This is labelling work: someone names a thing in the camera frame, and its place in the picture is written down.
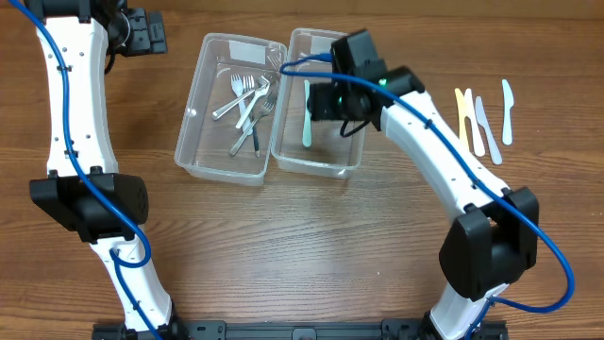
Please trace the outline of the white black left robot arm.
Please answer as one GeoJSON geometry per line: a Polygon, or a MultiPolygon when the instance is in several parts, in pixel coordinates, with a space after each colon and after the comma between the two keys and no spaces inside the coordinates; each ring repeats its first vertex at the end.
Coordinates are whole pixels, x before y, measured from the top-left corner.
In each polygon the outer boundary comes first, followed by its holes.
{"type": "Polygon", "coordinates": [[[125,321],[93,328],[95,339],[186,339],[189,331],[162,287],[143,232],[143,180],[120,172],[109,137],[105,76],[116,56],[167,52],[159,12],[125,1],[16,1],[37,28],[48,78],[51,144],[32,201],[78,234],[106,267],[125,321]]]}

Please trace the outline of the small white plastic fork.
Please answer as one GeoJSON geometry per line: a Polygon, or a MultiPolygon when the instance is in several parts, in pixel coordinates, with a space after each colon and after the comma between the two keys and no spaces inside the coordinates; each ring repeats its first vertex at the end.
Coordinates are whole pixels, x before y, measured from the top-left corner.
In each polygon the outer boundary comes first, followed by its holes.
{"type": "MultiPolygon", "coordinates": [[[[244,93],[245,87],[243,84],[243,79],[238,74],[233,74],[231,76],[230,83],[231,83],[231,89],[236,96],[240,96],[244,93]]],[[[244,105],[244,102],[242,101],[239,103],[240,114],[243,114],[244,110],[245,110],[245,105],[244,105]]]]}

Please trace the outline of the black handled fork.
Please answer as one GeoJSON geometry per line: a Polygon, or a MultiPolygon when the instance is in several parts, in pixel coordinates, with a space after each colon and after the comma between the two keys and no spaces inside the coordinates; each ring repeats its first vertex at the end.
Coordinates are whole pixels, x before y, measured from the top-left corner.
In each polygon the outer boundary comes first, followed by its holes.
{"type": "MultiPolygon", "coordinates": [[[[255,120],[255,116],[254,114],[250,115],[250,121],[253,123],[253,121],[255,120]]],[[[257,132],[257,127],[253,126],[252,127],[252,137],[253,137],[253,145],[254,145],[254,152],[255,152],[255,156],[257,158],[260,157],[260,141],[259,141],[259,137],[258,137],[258,132],[257,132]]]]}

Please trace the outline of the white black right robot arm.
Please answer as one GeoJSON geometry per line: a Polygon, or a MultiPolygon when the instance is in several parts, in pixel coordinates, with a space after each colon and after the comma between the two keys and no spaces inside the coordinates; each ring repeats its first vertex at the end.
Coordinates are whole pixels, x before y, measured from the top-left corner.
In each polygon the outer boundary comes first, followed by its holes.
{"type": "Polygon", "coordinates": [[[406,66],[388,69],[368,31],[310,60],[331,66],[310,85],[311,120],[374,126],[411,158],[444,205],[451,227],[438,260],[446,286],[417,338],[474,338],[487,309],[536,264],[536,196],[511,190],[465,150],[421,80],[406,66]]]}

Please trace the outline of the mint green plastic knife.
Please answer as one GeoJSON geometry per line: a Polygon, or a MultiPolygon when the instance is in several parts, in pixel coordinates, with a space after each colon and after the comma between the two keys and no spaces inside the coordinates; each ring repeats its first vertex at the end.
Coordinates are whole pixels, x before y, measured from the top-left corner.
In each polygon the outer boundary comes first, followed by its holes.
{"type": "Polygon", "coordinates": [[[309,99],[310,99],[310,82],[305,79],[304,80],[304,93],[305,93],[305,102],[304,102],[304,123],[303,123],[303,131],[302,131],[302,145],[306,148],[310,148],[312,144],[312,135],[311,135],[311,116],[309,109],[309,99]]]}

